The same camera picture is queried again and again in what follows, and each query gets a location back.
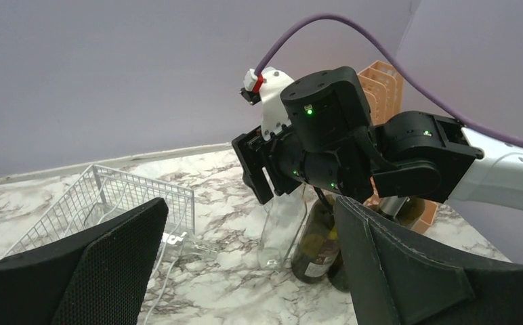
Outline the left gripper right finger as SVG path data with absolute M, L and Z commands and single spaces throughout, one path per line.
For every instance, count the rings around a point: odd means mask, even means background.
M 523 265 L 442 244 L 345 196 L 333 211 L 359 324 L 523 324 Z

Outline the small clear glass bottle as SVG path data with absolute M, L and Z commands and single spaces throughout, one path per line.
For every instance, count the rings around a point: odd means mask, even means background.
M 266 220 L 257 248 L 262 269 L 280 271 L 307 215 L 306 185 L 290 194 L 275 196 L 264 205 Z

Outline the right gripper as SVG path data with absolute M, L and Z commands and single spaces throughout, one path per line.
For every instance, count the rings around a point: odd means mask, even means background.
M 300 165 L 302 149 L 292 125 L 278 135 L 270 133 L 269 140 L 257 127 L 234 138 L 231 145 L 243 168 L 242 180 L 260 204 L 291 194 L 306 182 Z

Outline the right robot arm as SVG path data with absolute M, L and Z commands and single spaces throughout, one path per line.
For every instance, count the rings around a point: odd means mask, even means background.
M 349 66 L 296 80 L 249 70 L 240 94 L 262 106 L 261 125 L 232 141 L 261 204 L 307 184 L 360 202 L 416 196 L 523 211 L 523 148 L 414 110 L 375 124 Z

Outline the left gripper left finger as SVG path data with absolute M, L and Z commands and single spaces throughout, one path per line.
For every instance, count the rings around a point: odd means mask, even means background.
M 168 216 L 154 198 L 0 260 L 0 324 L 136 324 Z

